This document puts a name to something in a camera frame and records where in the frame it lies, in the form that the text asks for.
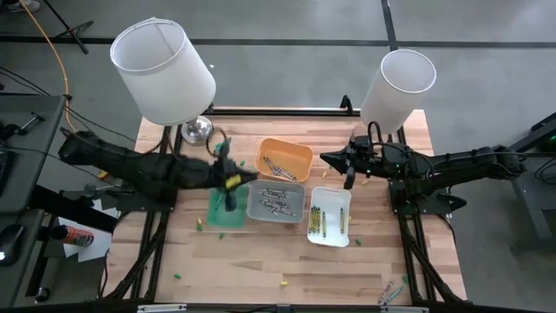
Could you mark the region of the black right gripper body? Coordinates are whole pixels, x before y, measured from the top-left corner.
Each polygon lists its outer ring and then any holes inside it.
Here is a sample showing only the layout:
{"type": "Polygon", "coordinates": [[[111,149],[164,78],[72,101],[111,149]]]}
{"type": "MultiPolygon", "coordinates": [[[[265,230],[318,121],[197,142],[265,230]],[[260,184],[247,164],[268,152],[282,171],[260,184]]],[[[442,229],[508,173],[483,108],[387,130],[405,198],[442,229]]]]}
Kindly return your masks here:
{"type": "Polygon", "coordinates": [[[376,154],[369,143],[368,137],[352,135],[346,146],[346,180],[344,189],[351,190],[354,186],[355,174],[360,173],[365,178],[373,175],[376,154]]]}

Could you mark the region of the grey low desk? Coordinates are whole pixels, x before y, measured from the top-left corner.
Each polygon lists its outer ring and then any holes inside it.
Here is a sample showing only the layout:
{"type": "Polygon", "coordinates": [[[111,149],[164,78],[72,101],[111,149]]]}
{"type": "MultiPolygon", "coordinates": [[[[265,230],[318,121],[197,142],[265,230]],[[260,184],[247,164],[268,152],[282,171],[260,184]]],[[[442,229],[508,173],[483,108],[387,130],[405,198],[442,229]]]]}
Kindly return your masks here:
{"type": "Polygon", "coordinates": [[[15,223],[25,228],[20,239],[19,258],[11,266],[0,266],[0,309],[9,308],[16,301],[43,219],[43,210],[26,210],[20,215],[0,216],[0,232],[15,223]]]}

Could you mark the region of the white plastic bin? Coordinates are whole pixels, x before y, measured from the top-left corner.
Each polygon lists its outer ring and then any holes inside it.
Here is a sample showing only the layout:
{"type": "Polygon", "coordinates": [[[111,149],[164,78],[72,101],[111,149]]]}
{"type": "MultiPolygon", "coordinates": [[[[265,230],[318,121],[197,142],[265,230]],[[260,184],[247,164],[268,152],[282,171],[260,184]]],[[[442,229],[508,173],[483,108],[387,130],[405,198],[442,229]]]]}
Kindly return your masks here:
{"type": "Polygon", "coordinates": [[[326,187],[315,187],[311,193],[311,207],[319,207],[321,213],[326,212],[327,236],[322,233],[308,233],[309,242],[319,245],[344,248],[349,245],[348,224],[350,217],[351,193],[326,187]],[[345,210],[345,233],[340,232],[340,210],[345,210]]]}

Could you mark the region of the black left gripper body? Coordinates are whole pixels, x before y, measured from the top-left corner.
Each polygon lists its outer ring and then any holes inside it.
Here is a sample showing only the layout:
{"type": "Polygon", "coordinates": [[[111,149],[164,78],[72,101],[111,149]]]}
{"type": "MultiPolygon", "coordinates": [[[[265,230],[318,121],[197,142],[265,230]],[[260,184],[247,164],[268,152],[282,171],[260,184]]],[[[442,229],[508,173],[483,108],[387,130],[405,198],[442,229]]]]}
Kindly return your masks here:
{"type": "Polygon", "coordinates": [[[229,152],[228,153],[220,152],[221,144],[222,143],[217,144],[215,148],[215,155],[217,156],[215,166],[217,169],[217,174],[219,175],[219,178],[222,181],[221,186],[218,188],[218,190],[221,193],[225,194],[225,198],[223,200],[225,204],[225,210],[227,212],[232,212],[236,209],[237,206],[237,201],[235,198],[235,190],[242,183],[230,190],[225,188],[225,182],[228,178],[240,174],[237,172],[237,167],[235,162],[228,157],[229,152]]]}

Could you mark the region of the person's shoe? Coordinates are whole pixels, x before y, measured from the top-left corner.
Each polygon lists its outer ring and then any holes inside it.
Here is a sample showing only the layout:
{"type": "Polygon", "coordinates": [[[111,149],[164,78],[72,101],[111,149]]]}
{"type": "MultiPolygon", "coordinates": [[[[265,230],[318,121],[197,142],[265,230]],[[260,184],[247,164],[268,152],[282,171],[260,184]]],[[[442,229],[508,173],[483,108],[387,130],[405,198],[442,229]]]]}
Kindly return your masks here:
{"type": "Polygon", "coordinates": [[[24,12],[29,10],[35,12],[40,10],[40,3],[37,0],[2,0],[3,6],[10,12],[24,12]]]}

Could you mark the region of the white paper sheets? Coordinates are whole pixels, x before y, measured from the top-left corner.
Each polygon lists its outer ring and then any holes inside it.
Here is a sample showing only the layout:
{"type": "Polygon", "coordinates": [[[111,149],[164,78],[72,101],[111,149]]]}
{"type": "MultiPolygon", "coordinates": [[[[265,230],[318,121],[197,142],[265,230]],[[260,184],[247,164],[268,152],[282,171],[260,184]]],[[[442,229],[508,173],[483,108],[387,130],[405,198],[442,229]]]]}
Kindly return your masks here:
{"type": "Polygon", "coordinates": [[[86,262],[103,257],[111,246],[112,235],[109,232],[96,230],[62,217],[59,217],[58,220],[61,225],[71,226],[79,230],[87,230],[94,235],[94,240],[88,247],[64,243],[63,250],[66,257],[77,255],[77,261],[79,263],[86,262]]]}

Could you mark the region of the black metal table frame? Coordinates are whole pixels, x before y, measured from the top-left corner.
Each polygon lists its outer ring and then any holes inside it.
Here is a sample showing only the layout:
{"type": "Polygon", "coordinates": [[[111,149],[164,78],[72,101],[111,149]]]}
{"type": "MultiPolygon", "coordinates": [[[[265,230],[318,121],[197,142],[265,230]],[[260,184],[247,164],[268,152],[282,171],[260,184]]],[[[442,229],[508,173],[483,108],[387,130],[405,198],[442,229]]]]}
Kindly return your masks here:
{"type": "MultiPolygon", "coordinates": [[[[260,143],[275,138],[310,146],[314,161],[304,182],[306,210],[315,187],[342,188],[344,177],[319,158],[340,150],[353,129],[364,133],[360,118],[294,116],[301,110],[241,110],[239,116],[210,119],[232,138],[231,156],[255,167],[260,143]],[[325,179],[322,172],[327,172],[325,179]]],[[[389,207],[386,180],[358,175],[350,207],[349,245],[325,247],[309,242],[307,216],[302,223],[265,223],[246,219],[244,227],[220,230],[206,223],[209,192],[186,190],[179,194],[169,215],[158,270],[157,302],[243,304],[377,304],[381,292],[394,279],[403,284],[405,259],[399,222],[389,207]],[[203,231],[197,231],[201,218],[203,231]],[[355,242],[360,239],[362,246],[355,242]],[[288,286],[281,286],[282,281],[288,286]]],[[[146,213],[133,212],[119,223],[108,254],[108,283],[104,296],[115,290],[137,259],[146,213]]],[[[444,282],[459,297],[467,298],[452,231],[437,216],[422,217],[428,256],[444,282]]]]}

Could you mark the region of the black beam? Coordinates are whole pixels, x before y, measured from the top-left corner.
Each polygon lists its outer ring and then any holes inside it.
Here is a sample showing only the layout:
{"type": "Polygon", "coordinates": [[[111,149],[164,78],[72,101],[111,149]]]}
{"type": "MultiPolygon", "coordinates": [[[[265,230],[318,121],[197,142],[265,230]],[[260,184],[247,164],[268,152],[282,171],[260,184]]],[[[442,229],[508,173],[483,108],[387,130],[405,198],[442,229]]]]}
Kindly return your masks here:
{"type": "Polygon", "coordinates": [[[71,200],[59,193],[36,185],[33,189],[29,209],[44,210],[54,216],[62,217],[81,225],[112,233],[118,219],[95,210],[78,200],[71,200]]]}

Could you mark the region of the orange plastic bin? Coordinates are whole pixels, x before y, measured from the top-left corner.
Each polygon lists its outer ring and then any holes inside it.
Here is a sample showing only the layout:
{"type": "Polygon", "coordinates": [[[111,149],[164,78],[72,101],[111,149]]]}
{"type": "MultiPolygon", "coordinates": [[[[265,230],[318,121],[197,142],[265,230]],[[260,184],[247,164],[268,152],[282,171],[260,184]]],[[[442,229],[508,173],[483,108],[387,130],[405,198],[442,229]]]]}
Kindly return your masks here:
{"type": "Polygon", "coordinates": [[[274,138],[266,138],[261,141],[255,158],[255,167],[263,176],[287,182],[303,183],[309,177],[313,157],[314,152],[308,146],[274,138]],[[263,157],[268,157],[275,166],[292,173],[296,176],[297,181],[294,182],[280,176],[274,176],[270,168],[263,161],[263,157]]]}

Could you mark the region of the black tripod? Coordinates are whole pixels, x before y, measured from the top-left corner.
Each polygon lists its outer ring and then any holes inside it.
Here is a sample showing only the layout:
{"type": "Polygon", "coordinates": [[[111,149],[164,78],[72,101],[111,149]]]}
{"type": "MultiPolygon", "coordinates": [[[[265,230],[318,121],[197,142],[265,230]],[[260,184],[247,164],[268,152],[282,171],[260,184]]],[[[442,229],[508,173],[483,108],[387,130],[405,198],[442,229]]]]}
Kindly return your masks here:
{"type": "Polygon", "coordinates": [[[87,22],[80,23],[80,24],[75,25],[75,26],[70,26],[69,24],[66,23],[64,18],[58,13],[58,11],[54,8],[54,6],[50,3],[49,0],[43,0],[43,2],[46,4],[46,6],[49,8],[49,10],[54,14],[56,19],[64,27],[64,31],[59,33],[58,35],[56,35],[56,38],[57,39],[63,39],[63,38],[69,39],[72,43],[76,43],[78,45],[78,47],[83,52],[83,54],[88,55],[89,50],[84,45],[82,39],[80,38],[80,34],[84,31],[86,31],[90,26],[92,26],[94,22],[92,20],[89,20],[87,22]]]}

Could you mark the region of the black frame side table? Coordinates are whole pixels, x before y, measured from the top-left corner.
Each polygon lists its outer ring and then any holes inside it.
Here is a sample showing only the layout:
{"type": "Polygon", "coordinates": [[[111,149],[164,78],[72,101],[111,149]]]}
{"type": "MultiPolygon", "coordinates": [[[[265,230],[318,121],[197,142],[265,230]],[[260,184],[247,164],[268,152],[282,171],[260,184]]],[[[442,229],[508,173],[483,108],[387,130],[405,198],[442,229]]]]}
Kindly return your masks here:
{"type": "Polygon", "coordinates": [[[527,154],[526,172],[512,186],[536,233],[534,240],[516,243],[512,251],[556,252],[556,111],[534,124],[511,148],[527,154]]]}

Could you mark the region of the silver metal bracket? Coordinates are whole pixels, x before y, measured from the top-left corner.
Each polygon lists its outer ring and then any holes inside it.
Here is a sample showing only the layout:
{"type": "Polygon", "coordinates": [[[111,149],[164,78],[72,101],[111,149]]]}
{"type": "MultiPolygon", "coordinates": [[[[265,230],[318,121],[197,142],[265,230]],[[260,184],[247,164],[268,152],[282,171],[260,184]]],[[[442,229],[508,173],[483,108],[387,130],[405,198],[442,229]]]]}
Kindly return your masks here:
{"type": "Polygon", "coordinates": [[[413,306],[381,306],[380,313],[429,313],[429,308],[413,306]]]}
{"type": "Polygon", "coordinates": [[[187,305],[184,303],[156,303],[137,307],[136,313],[184,313],[187,305]]]}

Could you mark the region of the grey side desk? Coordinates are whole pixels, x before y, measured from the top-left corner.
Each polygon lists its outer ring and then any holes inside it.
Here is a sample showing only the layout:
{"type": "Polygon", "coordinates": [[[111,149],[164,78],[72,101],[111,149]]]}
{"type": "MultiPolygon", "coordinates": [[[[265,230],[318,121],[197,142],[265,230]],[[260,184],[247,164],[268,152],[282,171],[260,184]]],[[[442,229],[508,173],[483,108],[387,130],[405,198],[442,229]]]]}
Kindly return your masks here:
{"type": "Polygon", "coordinates": [[[0,96],[0,124],[14,124],[24,129],[22,135],[0,137],[0,151],[15,153],[9,175],[0,189],[0,214],[16,214],[27,207],[63,107],[63,97],[0,96]]]}

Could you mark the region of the white shade lamp silver base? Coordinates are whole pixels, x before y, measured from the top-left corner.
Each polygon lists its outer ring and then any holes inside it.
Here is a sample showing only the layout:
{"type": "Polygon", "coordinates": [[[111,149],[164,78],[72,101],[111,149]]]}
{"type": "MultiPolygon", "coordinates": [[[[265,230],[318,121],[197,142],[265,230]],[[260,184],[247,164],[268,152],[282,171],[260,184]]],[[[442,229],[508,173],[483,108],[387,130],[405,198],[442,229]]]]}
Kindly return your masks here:
{"type": "Polygon", "coordinates": [[[215,79],[179,23],[136,23],[116,37],[109,56],[145,119],[180,126],[192,145],[212,137],[215,128],[202,114],[213,103],[215,79]]]}

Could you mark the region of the grey plastic bin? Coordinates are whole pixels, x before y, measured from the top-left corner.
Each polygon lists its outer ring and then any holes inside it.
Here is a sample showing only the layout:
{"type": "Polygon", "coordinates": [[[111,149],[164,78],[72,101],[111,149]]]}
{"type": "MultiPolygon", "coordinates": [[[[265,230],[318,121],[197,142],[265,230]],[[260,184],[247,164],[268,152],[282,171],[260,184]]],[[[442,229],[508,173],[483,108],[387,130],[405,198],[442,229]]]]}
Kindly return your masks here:
{"type": "Polygon", "coordinates": [[[256,180],[249,185],[247,216],[253,220],[271,222],[271,223],[300,223],[304,217],[305,211],[305,187],[300,183],[288,183],[281,181],[256,180]],[[260,192],[259,189],[279,190],[286,193],[290,198],[275,198],[267,196],[266,193],[260,192]],[[277,200],[288,203],[290,210],[297,216],[288,216],[278,213],[277,216],[263,207],[259,202],[262,199],[277,200]]]}

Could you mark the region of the orange spray can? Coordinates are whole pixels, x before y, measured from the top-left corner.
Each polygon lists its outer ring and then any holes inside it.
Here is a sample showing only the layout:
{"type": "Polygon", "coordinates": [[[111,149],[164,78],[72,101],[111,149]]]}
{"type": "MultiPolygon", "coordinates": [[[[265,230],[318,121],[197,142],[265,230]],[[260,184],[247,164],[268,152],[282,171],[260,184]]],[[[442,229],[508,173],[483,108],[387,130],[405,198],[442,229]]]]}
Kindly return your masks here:
{"type": "Polygon", "coordinates": [[[89,247],[94,242],[94,234],[88,230],[81,230],[73,226],[60,225],[51,231],[51,237],[63,243],[79,247],[89,247]]]}

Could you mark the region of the translucent green plastic bin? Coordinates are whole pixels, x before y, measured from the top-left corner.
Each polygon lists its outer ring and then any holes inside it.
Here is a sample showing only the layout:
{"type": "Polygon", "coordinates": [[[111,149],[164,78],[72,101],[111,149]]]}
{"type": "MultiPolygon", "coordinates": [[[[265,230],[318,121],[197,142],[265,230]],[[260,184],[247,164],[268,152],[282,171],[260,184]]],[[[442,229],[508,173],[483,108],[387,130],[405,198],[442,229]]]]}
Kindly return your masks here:
{"type": "Polygon", "coordinates": [[[215,204],[221,192],[218,189],[210,189],[207,224],[224,229],[242,228],[246,216],[248,192],[249,187],[247,185],[240,186],[235,191],[235,198],[237,201],[236,209],[232,212],[227,212],[225,210],[224,201],[222,201],[220,208],[215,211],[215,204]]]}

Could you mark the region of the black computer mouse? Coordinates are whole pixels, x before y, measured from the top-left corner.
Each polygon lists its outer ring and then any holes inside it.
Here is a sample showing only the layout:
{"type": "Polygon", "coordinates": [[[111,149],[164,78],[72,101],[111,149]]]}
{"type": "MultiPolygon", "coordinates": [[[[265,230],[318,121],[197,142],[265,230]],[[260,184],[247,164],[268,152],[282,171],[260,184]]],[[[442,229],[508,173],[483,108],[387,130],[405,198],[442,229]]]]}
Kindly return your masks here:
{"type": "Polygon", "coordinates": [[[25,227],[15,223],[0,231],[0,267],[13,265],[21,254],[25,227]]]}

